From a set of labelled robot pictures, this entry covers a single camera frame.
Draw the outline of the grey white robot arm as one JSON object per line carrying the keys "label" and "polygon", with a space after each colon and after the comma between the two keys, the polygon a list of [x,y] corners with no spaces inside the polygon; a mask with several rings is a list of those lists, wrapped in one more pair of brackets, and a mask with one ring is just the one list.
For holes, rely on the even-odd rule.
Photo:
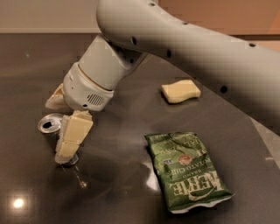
{"label": "grey white robot arm", "polygon": [[93,122],[145,55],[169,61],[256,119],[280,131],[280,52],[183,22],[152,0],[99,0],[101,30],[73,64],[46,105],[68,106],[59,129],[55,160],[69,162]]}

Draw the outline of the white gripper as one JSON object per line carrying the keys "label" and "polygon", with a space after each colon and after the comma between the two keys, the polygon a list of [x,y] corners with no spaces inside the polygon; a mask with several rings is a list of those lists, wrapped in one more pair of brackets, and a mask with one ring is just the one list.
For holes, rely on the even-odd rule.
{"label": "white gripper", "polygon": [[55,149],[55,162],[68,163],[93,126],[88,111],[104,109],[114,92],[105,90],[91,81],[74,63],[60,84],[45,103],[47,109],[74,109],[72,115],[64,115]]}

